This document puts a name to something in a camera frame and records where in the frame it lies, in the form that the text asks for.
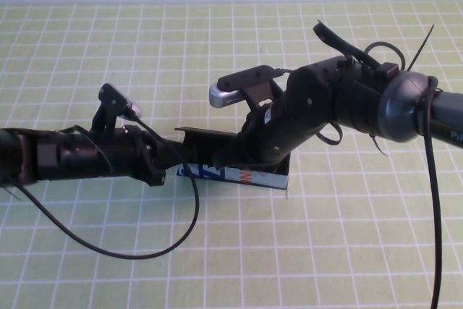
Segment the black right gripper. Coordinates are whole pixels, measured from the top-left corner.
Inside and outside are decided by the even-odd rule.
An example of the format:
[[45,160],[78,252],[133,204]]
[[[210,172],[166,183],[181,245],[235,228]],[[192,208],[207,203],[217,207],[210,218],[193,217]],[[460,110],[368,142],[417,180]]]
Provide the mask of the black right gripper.
[[217,169],[273,166],[312,137],[309,106],[273,102],[245,123],[233,148],[213,154]]

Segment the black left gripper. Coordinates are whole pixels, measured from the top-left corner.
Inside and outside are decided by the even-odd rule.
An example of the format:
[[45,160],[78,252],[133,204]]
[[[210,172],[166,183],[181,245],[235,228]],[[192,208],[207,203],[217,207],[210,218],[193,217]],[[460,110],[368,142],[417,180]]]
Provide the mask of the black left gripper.
[[108,144],[108,160],[112,177],[130,177],[144,182],[150,187],[161,186],[165,182],[166,171],[183,167],[182,158],[190,157],[190,149],[182,142],[165,139],[166,148],[174,154],[164,160],[164,169],[154,164],[157,147],[147,132],[136,126],[116,128]]

